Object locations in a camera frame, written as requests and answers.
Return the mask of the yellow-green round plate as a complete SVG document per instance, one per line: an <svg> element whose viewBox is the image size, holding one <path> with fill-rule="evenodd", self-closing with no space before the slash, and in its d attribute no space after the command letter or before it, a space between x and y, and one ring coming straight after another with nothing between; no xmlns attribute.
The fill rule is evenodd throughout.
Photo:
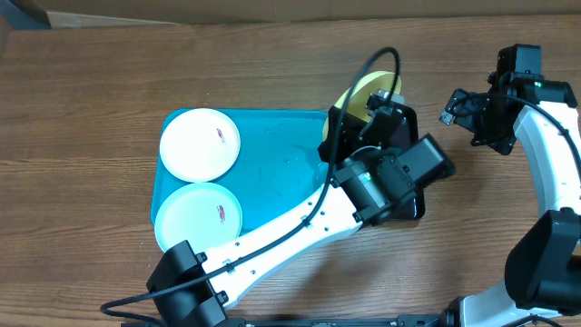
<svg viewBox="0 0 581 327"><path fill-rule="evenodd" d="M365 108L365 105L369 97L371 96L372 93L375 93L379 89L389 91L392 82L394 81L394 77L395 73L388 71L376 71L373 73L366 74L358 82L357 86L355 87L355 90L353 91L353 94L350 97L349 106L345 113L344 121L347 120L346 117L347 114L352 114L368 123L370 121L370 117L367 114L368 110ZM394 97L396 97L396 94L400 93L400 89L401 89L401 77L398 77L396 88L394 91ZM341 95L341 97L333 105L334 107L337 107L339 109L342 107L343 102L347 97L348 91L349 89L346 90ZM323 126L322 141L325 141L327 139L328 130L329 130L329 117L327 118Z"/></svg>

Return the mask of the white round plate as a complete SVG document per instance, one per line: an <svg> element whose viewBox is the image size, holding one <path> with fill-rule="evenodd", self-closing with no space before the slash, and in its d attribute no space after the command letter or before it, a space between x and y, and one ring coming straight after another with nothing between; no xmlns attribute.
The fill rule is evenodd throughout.
<svg viewBox="0 0 581 327"><path fill-rule="evenodd" d="M160 157L173 176L189 183L213 181L227 173L241 150L241 135L226 114L196 108L177 115L162 132Z"/></svg>

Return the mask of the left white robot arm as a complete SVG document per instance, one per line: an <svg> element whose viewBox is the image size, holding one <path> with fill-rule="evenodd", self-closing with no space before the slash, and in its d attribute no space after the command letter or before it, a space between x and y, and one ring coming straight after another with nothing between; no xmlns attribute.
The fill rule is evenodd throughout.
<svg viewBox="0 0 581 327"><path fill-rule="evenodd" d="M171 196L154 225L164 255L147 283L164 325L217 326L249 290L305 252L424 213L419 182L403 164L418 138L415 112L383 90L368 106L375 114L359 129L382 139L360 146L307 200L250 233L221 232L195 185Z"/></svg>

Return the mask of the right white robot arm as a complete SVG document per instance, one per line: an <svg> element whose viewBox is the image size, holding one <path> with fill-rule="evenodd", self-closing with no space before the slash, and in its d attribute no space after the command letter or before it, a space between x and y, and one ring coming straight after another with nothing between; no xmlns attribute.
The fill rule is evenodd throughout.
<svg viewBox="0 0 581 327"><path fill-rule="evenodd" d="M580 133L570 84L520 75L486 93L458 89L440 116L473 133L472 145L509 154L520 142L539 218L507 257L499 284L458 301L456 326L521 326L580 313Z"/></svg>

